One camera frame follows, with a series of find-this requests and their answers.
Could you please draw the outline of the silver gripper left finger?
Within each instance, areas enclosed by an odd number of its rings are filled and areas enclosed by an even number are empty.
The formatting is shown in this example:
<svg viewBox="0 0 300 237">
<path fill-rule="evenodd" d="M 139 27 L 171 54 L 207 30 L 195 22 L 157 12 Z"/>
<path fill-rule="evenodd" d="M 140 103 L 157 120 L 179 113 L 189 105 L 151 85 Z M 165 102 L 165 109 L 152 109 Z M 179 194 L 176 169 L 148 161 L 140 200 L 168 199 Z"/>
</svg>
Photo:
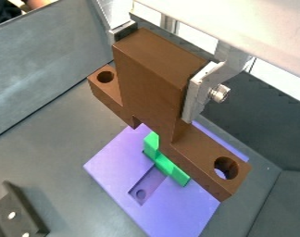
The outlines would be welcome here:
<svg viewBox="0 0 300 237">
<path fill-rule="evenodd" d="M 92 0 L 102 19 L 109 44 L 121 41 L 139 29 L 139 23 L 131 18 L 133 0 Z"/>
</svg>

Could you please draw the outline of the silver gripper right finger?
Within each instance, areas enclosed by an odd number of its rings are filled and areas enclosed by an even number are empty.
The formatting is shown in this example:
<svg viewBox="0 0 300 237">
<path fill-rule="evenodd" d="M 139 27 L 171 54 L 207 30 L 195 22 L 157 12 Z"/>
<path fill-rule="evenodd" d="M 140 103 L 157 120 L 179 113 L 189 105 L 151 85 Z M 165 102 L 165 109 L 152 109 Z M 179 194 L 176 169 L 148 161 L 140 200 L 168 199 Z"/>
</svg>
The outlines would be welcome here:
<svg viewBox="0 0 300 237">
<path fill-rule="evenodd" d="M 181 116 L 187 123 L 192 123 L 204 111 L 209 100 L 223 103 L 228 98 L 231 89 L 224 82 L 243 72 L 252 56 L 235 46 L 219 42 L 215 58 L 219 63 L 209 62 L 189 81 Z"/>
</svg>

